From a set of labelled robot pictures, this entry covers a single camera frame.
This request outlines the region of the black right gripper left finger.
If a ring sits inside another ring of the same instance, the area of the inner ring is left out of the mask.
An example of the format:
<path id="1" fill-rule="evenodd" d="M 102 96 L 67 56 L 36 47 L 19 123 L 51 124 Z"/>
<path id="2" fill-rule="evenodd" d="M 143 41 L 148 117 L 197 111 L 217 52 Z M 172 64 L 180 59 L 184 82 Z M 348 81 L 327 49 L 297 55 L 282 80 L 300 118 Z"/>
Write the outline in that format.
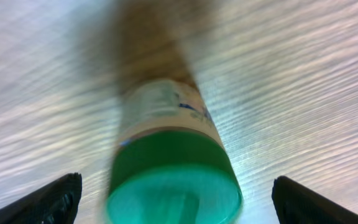
<path id="1" fill-rule="evenodd" d="M 73 224 L 82 176 L 66 174 L 0 209 L 0 224 Z"/>

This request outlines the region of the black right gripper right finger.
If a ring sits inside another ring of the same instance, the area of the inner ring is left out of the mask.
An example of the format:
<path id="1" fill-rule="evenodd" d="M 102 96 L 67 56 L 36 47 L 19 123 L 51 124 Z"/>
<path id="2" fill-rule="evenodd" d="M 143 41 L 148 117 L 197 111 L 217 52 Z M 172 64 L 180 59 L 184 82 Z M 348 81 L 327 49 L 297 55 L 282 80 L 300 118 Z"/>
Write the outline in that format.
<path id="1" fill-rule="evenodd" d="M 358 224 L 358 214 L 286 176 L 274 180 L 272 200 L 280 224 Z"/>

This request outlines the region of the green capped bottle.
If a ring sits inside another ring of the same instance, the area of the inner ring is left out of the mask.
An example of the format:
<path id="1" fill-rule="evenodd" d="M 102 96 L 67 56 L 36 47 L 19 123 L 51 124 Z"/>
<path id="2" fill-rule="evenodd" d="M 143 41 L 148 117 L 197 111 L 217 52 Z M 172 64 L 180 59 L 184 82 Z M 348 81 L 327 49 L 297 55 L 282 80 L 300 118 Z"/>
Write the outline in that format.
<path id="1" fill-rule="evenodd" d="M 103 220 L 232 223 L 242 192 L 199 91 L 153 80 L 124 98 Z"/>

